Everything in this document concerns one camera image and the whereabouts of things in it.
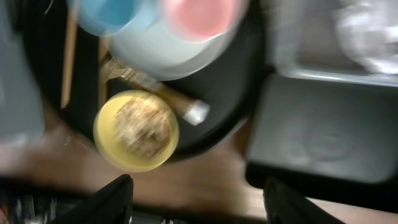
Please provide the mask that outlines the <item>food scraps pile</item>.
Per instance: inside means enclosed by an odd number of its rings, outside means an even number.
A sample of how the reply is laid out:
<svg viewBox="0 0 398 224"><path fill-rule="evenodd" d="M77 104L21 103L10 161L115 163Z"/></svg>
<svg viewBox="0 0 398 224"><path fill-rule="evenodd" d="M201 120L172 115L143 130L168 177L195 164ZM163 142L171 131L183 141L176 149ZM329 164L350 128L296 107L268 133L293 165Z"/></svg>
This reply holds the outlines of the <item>food scraps pile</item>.
<svg viewBox="0 0 398 224"><path fill-rule="evenodd" d="M169 143L169 119L156 100L133 98L116 113L116 135L129 152L152 159Z"/></svg>

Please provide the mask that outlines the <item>round black tray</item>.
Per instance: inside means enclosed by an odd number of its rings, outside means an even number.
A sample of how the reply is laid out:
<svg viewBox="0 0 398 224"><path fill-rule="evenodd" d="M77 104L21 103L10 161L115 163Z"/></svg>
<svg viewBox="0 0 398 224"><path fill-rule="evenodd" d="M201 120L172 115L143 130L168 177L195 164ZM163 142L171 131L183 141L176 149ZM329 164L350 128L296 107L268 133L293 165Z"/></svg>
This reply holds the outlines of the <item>round black tray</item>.
<svg viewBox="0 0 398 224"><path fill-rule="evenodd" d="M60 107L67 6L65 1L22 3L24 48L42 93ZM210 65L169 86L210 105L206 120L192 126L178 122L180 139L171 161L189 159L210 150L243 119L257 98L264 78L264 20L258 1L248 11L229 47ZM98 38L77 32L72 95L59 110L64 121L93 139L98 106Z"/></svg>

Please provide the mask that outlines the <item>crumpled white paper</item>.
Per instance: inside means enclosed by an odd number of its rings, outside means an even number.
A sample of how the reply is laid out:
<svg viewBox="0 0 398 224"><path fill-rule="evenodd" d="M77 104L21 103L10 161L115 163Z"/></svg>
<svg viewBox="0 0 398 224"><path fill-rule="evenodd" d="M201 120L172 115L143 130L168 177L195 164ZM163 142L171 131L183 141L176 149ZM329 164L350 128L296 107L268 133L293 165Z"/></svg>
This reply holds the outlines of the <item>crumpled white paper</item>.
<svg viewBox="0 0 398 224"><path fill-rule="evenodd" d="M397 74L397 0L341 0L335 12L343 52L372 73Z"/></svg>

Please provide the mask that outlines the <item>black rectangular tray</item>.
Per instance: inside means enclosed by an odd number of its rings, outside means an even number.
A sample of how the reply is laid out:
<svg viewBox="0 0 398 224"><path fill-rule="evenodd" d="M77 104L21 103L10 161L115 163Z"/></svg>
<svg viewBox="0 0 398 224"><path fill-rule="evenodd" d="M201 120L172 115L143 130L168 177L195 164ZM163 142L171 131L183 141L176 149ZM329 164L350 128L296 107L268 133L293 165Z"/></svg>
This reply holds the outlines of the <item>black rectangular tray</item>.
<svg viewBox="0 0 398 224"><path fill-rule="evenodd" d="M270 76L248 144L246 180L397 211L397 89Z"/></svg>

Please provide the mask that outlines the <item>wooden chopstick left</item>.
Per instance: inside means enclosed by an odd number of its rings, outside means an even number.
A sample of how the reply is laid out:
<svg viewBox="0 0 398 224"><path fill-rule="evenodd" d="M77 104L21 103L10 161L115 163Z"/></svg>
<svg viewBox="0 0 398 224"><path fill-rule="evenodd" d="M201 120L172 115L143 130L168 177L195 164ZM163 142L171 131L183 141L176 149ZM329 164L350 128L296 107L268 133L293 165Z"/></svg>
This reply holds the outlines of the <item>wooden chopstick left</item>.
<svg viewBox="0 0 398 224"><path fill-rule="evenodd" d="M78 11L79 5L74 5L73 9L69 10L67 17L63 58L62 95L60 104L60 107L62 109L68 106L72 92L73 64L75 58L76 33L78 26Z"/></svg>

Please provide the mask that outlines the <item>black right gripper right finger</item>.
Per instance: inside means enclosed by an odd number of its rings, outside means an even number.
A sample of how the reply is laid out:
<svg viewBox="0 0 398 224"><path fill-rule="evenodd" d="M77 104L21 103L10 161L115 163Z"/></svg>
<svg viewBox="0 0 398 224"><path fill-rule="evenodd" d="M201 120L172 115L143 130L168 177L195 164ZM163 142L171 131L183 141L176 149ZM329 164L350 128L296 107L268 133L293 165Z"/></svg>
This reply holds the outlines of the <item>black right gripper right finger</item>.
<svg viewBox="0 0 398 224"><path fill-rule="evenodd" d="M263 197L270 224L343 224L274 177L267 178Z"/></svg>

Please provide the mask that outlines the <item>clear plastic bin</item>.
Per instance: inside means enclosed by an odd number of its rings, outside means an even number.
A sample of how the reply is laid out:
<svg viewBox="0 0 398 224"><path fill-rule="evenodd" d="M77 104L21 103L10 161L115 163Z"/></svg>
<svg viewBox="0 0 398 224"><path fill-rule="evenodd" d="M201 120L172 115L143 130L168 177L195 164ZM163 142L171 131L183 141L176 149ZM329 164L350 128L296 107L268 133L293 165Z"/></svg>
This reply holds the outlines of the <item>clear plastic bin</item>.
<svg viewBox="0 0 398 224"><path fill-rule="evenodd" d="M363 85L397 86L397 76L366 70L342 49L334 0L269 1L268 54L286 77Z"/></svg>

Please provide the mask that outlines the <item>blue plastic cup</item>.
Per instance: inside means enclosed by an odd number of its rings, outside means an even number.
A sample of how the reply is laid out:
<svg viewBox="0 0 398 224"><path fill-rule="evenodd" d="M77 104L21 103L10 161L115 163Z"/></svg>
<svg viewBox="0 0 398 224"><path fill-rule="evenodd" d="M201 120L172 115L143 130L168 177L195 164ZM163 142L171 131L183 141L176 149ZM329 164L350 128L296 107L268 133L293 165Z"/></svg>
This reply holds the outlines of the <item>blue plastic cup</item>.
<svg viewBox="0 0 398 224"><path fill-rule="evenodd" d="M125 28L142 5L140 0L66 0L76 11L78 25L87 33L113 35Z"/></svg>

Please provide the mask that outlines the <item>light grey plate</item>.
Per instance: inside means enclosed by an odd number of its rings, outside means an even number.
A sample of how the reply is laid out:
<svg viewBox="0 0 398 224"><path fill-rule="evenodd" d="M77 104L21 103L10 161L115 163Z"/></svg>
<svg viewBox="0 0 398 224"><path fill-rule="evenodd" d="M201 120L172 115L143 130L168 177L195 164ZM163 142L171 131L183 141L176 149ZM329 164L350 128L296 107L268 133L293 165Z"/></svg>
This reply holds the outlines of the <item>light grey plate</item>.
<svg viewBox="0 0 398 224"><path fill-rule="evenodd" d="M226 32L208 40L188 40L161 18L133 19L110 38L110 52L130 67L158 80L187 77L216 60L236 33L236 19Z"/></svg>

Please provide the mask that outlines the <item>pink plastic cup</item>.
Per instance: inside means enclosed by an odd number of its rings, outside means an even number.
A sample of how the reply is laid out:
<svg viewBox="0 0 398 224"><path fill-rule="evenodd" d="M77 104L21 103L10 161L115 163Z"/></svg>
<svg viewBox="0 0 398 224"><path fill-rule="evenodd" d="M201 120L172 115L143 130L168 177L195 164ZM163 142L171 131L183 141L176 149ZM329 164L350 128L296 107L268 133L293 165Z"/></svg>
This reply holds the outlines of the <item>pink plastic cup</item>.
<svg viewBox="0 0 398 224"><path fill-rule="evenodd" d="M163 0L164 18L183 38L207 41L231 30L245 14L247 0Z"/></svg>

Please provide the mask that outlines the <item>yellow plastic bowl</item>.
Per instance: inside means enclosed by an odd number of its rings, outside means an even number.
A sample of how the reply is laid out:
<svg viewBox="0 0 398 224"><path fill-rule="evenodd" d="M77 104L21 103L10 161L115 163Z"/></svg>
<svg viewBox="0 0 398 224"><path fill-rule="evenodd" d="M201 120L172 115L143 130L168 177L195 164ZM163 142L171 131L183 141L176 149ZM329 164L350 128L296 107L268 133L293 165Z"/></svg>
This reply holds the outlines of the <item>yellow plastic bowl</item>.
<svg viewBox="0 0 398 224"><path fill-rule="evenodd" d="M134 155L116 135L115 120L119 109L133 98L152 98L159 102L159 107L170 113L170 139L164 149L152 159ZM129 172L147 172L163 164L174 153L178 140L178 121L170 106L158 96L140 90L120 92L111 97L99 110L93 126L96 147L104 158L114 166Z"/></svg>

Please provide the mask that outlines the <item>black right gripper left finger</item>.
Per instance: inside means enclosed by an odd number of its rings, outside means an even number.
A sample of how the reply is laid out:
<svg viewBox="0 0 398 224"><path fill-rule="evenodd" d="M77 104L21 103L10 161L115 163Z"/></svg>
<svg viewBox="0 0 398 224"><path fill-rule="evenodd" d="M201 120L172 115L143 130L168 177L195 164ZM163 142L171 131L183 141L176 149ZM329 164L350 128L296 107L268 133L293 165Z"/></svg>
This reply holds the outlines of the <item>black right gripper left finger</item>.
<svg viewBox="0 0 398 224"><path fill-rule="evenodd" d="M50 224L128 224L133 189L133 179L123 174Z"/></svg>

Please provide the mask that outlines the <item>gold foil wrapper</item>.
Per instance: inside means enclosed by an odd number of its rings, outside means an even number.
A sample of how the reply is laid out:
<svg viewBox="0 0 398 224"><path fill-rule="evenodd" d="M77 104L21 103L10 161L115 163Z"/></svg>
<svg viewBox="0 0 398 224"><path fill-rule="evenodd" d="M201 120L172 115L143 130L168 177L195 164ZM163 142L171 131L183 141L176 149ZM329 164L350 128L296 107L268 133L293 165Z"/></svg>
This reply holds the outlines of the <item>gold foil wrapper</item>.
<svg viewBox="0 0 398 224"><path fill-rule="evenodd" d="M210 105L202 100L190 98L141 70L123 64L117 58L107 55L99 62L99 73L103 81L119 79L129 86L148 91L164 100L175 113L186 122L196 126L206 120Z"/></svg>

